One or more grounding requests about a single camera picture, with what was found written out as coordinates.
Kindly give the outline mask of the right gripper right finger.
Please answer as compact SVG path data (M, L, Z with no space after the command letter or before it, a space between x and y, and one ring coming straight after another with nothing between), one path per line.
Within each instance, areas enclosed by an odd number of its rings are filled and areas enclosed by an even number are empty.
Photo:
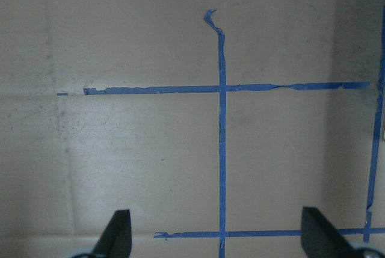
M355 249L316 207L303 207L301 247L309 258L365 257Z

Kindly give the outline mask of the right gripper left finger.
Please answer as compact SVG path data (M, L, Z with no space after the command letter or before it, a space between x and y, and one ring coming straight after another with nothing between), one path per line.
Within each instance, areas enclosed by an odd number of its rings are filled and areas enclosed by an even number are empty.
M132 251L131 213L116 210L91 251L93 257L128 258Z

